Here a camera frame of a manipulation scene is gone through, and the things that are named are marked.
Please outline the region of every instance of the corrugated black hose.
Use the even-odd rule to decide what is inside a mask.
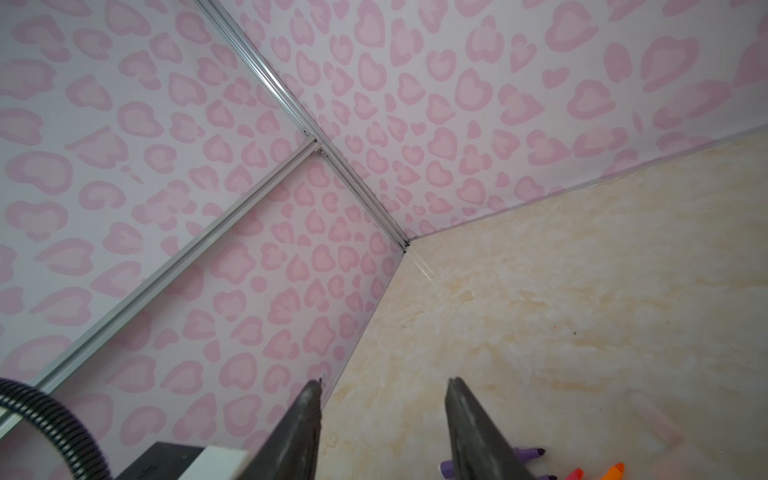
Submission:
[[[96,441],[58,400],[24,383],[0,379],[0,407],[40,430],[64,457],[74,480],[112,478]]]

